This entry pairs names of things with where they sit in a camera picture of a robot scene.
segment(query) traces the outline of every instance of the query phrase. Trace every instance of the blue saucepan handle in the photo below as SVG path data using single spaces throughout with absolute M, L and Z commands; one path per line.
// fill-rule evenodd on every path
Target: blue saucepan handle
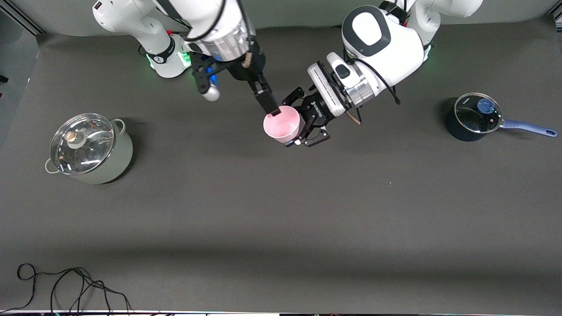
M 533 132 L 549 137 L 556 137 L 558 135 L 558 132 L 553 129 L 544 128 L 538 125 L 533 125 L 533 124 L 529 124 L 521 121 L 514 121 L 514 120 L 504 120 L 503 128 L 524 129 L 524 130 L 528 130 L 529 132 Z

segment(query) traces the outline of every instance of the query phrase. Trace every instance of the white wall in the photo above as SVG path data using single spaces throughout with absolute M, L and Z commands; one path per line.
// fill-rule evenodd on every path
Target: white wall
M 12 1 L 50 33 L 109 34 L 92 16 L 95 0 Z M 257 28 L 338 25 L 353 8 L 379 3 L 380 0 L 243 0 L 250 20 Z M 468 19 L 444 16 L 442 21 L 444 24 L 524 21 L 545 14 L 555 3 L 556 0 L 484 0 L 482 7 Z M 151 16 L 162 21 L 167 29 L 182 30 L 156 10 Z

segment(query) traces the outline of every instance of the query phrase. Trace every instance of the pot handle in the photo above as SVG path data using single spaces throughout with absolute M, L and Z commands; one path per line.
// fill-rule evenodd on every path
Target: pot handle
M 115 120 L 111 120 L 112 123 L 114 122 L 120 122 L 121 125 L 123 125 L 123 128 L 121 129 L 121 131 L 119 131 L 119 135 L 123 135 L 125 133 L 125 122 L 123 122 L 123 120 L 121 119 L 115 119 Z
M 514 121 L 514 120 L 504 120 L 504 126 L 502 126 L 502 128 L 523 129 L 523 130 L 528 130 L 529 132 L 533 132 L 549 137 L 556 137 L 558 135 L 558 133 L 555 130 L 541 127 L 538 125 L 521 122 L 521 121 Z
M 49 162 L 50 162 L 51 164 L 53 164 L 51 158 L 49 158 L 49 159 L 47 159 L 47 161 L 45 161 L 45 171 L 46 171 L 47 173 L 50 173 L 50 174 L 59 173 L 60 171 L 59 171 L 58 169 L 57 169 L 57 171 L 49 171 L 49 167 L 48 167 L 48 166 L 49 166 Z

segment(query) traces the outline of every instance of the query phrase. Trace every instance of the black cable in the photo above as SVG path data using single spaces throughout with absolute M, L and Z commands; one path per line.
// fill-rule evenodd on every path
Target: black cable
M 404 20 L 404 23 L 406 22 L 406 20 L 410 17 L 410 15 L 408 14 L 408 4 L 407 4 L 407 0 L 404 0 L 404 12 L 406 12 L 406 19 Z
M 173 18 L 173 17 L 170 17 L 170 19 L 172 19 L 172 20 L 174 20 L 174 21 L 178 22 L 179 24 L 181 24 L 181 25 L 185 26 L 186 28 L 188 28 L 188 29 L 190 29 L 190 30 L 192 29 L 192 27 L 191 27 L 191 26 L 189 26 L 189 25 L 185 24 L 185 23 L 184 23 L 183 21 L 181 21 L 180 19 L 175 19 L 175 18 Z
M 393 6 L 392 9 L 390 9 L 390 11 L 387 11 L 387 13 L 385 15 L 389 16 L 396 7 L 397 6 Z
M 202 38 L 204 38 L 205 36 L 209 35 L 209 33 L 211 33 L 211 31 L 215 28 L 216 24 L 219 22 L 220 18 L 223 15 L 224 12 L 224 7 L 226 6 L 226 0 L 223 0 L 220 4 L 220 9 L 219 9 L 219 13 L 216 15 L 215 21 L 213 21 L 213 23 L 211 24 L 211 26 L 209 27 L 208 30 L 206 30 L 203 34 L 194 37 L 194 38 L 184 38 L 187 42 L 195 42 L 196 40 L 200 40 Z
M 356 107 L 355 110 L 357 111 L 357 119 L 359 119 L 359 123 L 363 123 L 363 119 L 361 119 L 361 113 L 359 113 L 359 108 Z
M 396 102 L 396 104 L 400 104 L 400 99 L 398 98 L 398 96 L 396 96 L 396 92 L 394 92 L 390 85 L 388 85 L 388 83 L 386 82 L 386 80 L 380 75 L 380 73 L 378 71 L 375 70 L 375 68 L 373 68 L 371 65 L 367 64 L 366 62 L 364 62 L 363 60 L 359 59 L 359 58 L 349 58 L 347 61 L 354 61 L 354 62 L 360 62 L 363 65 L 365 65 L 367 68 L 369 68 L 372 72 L 375 73 L 375 75 L 377 75 L 377 77 L 379 77 L 379 79 L 384 83 L 384 85 L 387 87 L 388 91 L 390 92 L 390 94 L 392 94 L 392 96 L 394 97 L 394 101 Z
M 144 56 L 146 56 L 146 54 L 141 53 L 141 48 L 143 48 L 142 45 L 139 45 L 139 48 L 137 49 L 137 52 L 139 53 L 139 55 L 144 57 Z
M 24 277 L 21 276 L 21 270 L 25 266 L 30 267 L 33 271 L 33 275 L 31 275 L 30 277 L 27 277 L 27 278 L 24 278 Z M 125 305 L 126 305 L 126 308 L 127 308 L 127 314 L 129 314 L 129 311 L 133 309 L 131 307 L 131 304 L 130 304 L 127 296 L 125 296 L 121 292 L 117 292 L 115 290 L 112 290 L 112 289 L 106 287 L 105 284 L 103 283 L 103 281 L 100 281 L 100 280 L 94 281 L 92 279 L 92 277 L 90 276 L 90 273 L 82 267 L 69 268 L 69 269 L 65 269 L 65 270 L 62 270 L 62 271 L 56 272 L 56 273 L 48 273 L 48 272 L 38 272 L 36 267 L 33 264 L 23 263 L 23 264 L 20 264 L 19 267 L 17 267 L 17 277 L 18 277 L 18 279 L 20 279 L 22 281 L 27 281 L 27 280 L 33 279 L 33 286 L 31 288 L 31 297 L 30 297 L 29 301 L 24 306 L 6 309 L 6 310 L 1 311 L 0 314 L 3 314 L 5 312 L 11 311 L 11 310 L 23 309 L 23 308 L 26 308 L 29 304 L 31 304 L 31 302 L 33 301 L 33 298 L 35 298 L 35 291 L 37 289 L 37 279 L 40 275 L 55 276 L 55 275 L 61 274 L 61 276 L 57 279 L 57 281 L 53 285 L 53 288 L 51 289 L 51 299 L 50 299 L 50 302 L 49 302 L 49 307 L 51 308 L 51 313 L 54 313 L 54 311 L 53 311 L 53 299 L 55 298 L 55 291 L 56 291 L 57 285 L 60 282 L 60 280 L 62 280 L 63 277 L 66 276 L 67 274 L 69 274 L 70 272 L 74 272 L 76 275 L 78 275 L 79 277 L 82 278 L 82 287 L 80 289 L 80 294 L 79 294 L 78 298 L 74 301 L 72 306 L 70 306 L 69 313 L 71 313 L 72 308 L 74 307 L 75 304 L 77 304 L 76 312 L 77 313 L 80 312 L 81 298 L 88 291 L 88 289 L 90 287 L 99 288 L 103 291 L 103 295 L 105 297 L 105 302 L 106 302 L 106 306 L 107 306 L 108 311 L 112 310 L 111 306 L 109 304 L 109 299 L 107 298 L 108 292 L 112 293 L 112 294 L 121 295 L 124 298 Z

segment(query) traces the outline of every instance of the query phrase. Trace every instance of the glass pot lid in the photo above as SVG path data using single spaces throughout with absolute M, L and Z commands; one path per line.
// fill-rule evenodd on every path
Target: glass pot lid
M 58 129 L 51 142 L 51 159 L 64 174 L 84 174 L 100 166 L 114 146 L 115 131 L 108 119 L 80 114 Z
M 464 128 L 478 134 L 493 132 L 502 122 L 500 106 L 481 93 L 461 96 L 455 103 L 455 116 Z

